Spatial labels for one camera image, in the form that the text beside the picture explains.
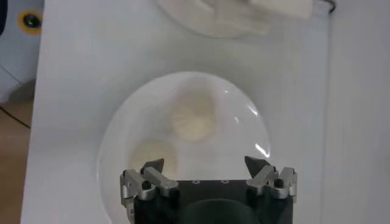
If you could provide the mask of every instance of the white wall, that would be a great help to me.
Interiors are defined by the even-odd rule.
[[[338,3],[323,223],[390,223],[390,1]]]

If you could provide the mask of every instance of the black bolt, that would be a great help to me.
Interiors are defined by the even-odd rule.
[[[282,179],[276,179],[275,181],[274,181],[274,186],[276,187],[276,188],[283,188],[284,186],[285,186],[285,182],[282,180]]]
[[[23,23],[28,28],[37,29],[41,27],[41,20],[34,14],[27,14],[23,17]]]
[[[142,190],[150,190],[152,188],[152,183],[148,180],[142,182]]]

